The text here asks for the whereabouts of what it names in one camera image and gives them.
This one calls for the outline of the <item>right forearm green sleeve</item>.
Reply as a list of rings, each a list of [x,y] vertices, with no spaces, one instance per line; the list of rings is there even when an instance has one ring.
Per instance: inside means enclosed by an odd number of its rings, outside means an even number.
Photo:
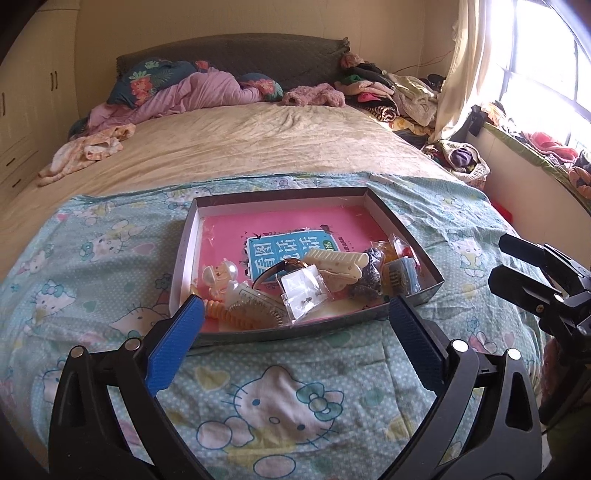
[[[539,479],[590,478],[590,406],[563,418],[547,435],[551,461]]]

